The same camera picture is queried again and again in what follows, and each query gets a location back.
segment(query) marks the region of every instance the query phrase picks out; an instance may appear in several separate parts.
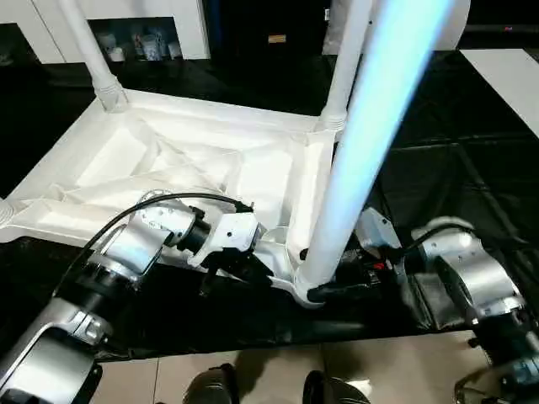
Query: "black surface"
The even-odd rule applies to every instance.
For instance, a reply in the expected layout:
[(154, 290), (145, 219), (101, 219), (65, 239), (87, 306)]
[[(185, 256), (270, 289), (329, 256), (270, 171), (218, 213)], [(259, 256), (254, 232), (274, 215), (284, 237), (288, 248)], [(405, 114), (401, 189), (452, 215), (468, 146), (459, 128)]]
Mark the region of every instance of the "black surface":
[[(238, 65), (141, 63), (115, 70), (128, 88), (315, 115), (323, 107), (333, 64), (334, 59), (313, 57)], [(12, 145), (0, 162), (0, 195), (93, 99), (83, 66), (23, 74), (0, 71), (3, 137)], [(28, 79), (15, 85), (21, 77)], [(458, 215), (493, 236), (533, 237), (539, 229), (536, 156), (536, 137), (464, 57), (437, 53), (384, 163), (379, 188), (402, 234), (438, 215)], [(379, 188), (370, 200), (378, 208)], [(74, 247), (29, 238), (0, 246), (0, 351), (46, 303), (75, 253)], [(535, 256), (510, 252), (502, 258), (537, 307)], [(408, 269), (412, 273), (413, 265)], [(201, 278), (164, 266), (152, 271), (139, 299), (115, 324), (116, 338), (131, 348), (123, 354), (141, 358), (444, 329), (428, 318), (418, 322), (391, 285), (376, 303), (307, 311), (285, 292), (253, 290), (228, 279), (218, 279), (211, 296), (202, 299)]]

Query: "white cabinet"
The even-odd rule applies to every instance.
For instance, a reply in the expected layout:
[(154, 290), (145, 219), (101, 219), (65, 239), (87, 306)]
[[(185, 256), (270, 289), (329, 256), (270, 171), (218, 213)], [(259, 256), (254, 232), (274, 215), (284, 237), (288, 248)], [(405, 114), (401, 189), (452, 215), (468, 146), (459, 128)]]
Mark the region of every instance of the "white cabinet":
[(16, 24), (41, 63), (64, 58), (31, 0), (0, 0), (0, 24)]
[[(184, 59), (205, 59), (210, 55), (201, 0), (78, 1), (89, 20), (172, 17)], [(33, 3), (65, 60), (83, 61), (56, 0), (33, 0)]]

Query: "white plastic tube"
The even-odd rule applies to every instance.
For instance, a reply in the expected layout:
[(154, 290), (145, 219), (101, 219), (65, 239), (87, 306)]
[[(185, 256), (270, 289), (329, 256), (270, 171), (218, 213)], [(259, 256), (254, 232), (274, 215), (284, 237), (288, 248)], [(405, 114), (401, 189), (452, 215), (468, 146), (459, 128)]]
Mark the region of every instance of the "white plastic tube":
[(354, 84), (357, 65), (366, 29), (371, 17), (372, 0), (352, 0), (344, 26), (343, 39), (329, 88), (328, 102), (320, 115), (321, 124), (329, 129), (342, 129)]
[(297, 294), (325, 284), (354, 230), (454, 0), (387, 0), (360, 69)]
[(105, 110), (112, 111), (118, 104), (125, 104), (121, 85), (110, 72), (77, 0), (58, 0), (58, 4), (83, 55), (84, 63), (92, 76), (93, 87)]

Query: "black table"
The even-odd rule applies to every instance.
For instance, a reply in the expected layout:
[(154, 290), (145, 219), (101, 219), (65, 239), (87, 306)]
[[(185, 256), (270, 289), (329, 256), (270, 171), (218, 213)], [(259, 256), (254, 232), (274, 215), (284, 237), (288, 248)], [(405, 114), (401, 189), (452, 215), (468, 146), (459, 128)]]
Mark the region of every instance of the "black table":
[[(318, 115), (334, 58), (141, 62), (113, 66), (127, 88)], [(93, 100), (84, 65), (0, 69), (0, 121), (12, 147), (0, 160), (7, 195)], [(495, 237), (534, 239), (539, 230), (539, 142), (458, 52), (434, 54), (384, 163), (369, 205), (382, 194), (406, 234), (439, 215), (456, 215)], [(47, 302), (77, 252), (23, 238), (0, 246), (0, 352)], [(539, 307), (536, 254), (507, 258), (532, 307)], [(157, 266), (115, 324), (130, 349), (109, 358), (145, 358), (273, 345), (444, 331), (419, 321), (392, 285), (372, 303), (298, 306), (280, 290), (219, 279), (198, 296), (201, 274)]]

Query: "tiled floor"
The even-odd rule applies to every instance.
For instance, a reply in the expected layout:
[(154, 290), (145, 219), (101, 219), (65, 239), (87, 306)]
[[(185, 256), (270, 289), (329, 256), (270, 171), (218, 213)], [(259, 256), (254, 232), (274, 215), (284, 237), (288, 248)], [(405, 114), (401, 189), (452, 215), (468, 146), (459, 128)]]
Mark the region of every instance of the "tiled floor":
[(197, 374), (228, 362), (242, 404), (300, 404), (313, 369), (355, 383), (372, 404), (449, 404), (454, 383), (487, 364), (483, 351), (467, 346), (470, 337), (454, 332), (106, 364), (92, 403), (179, 404)]

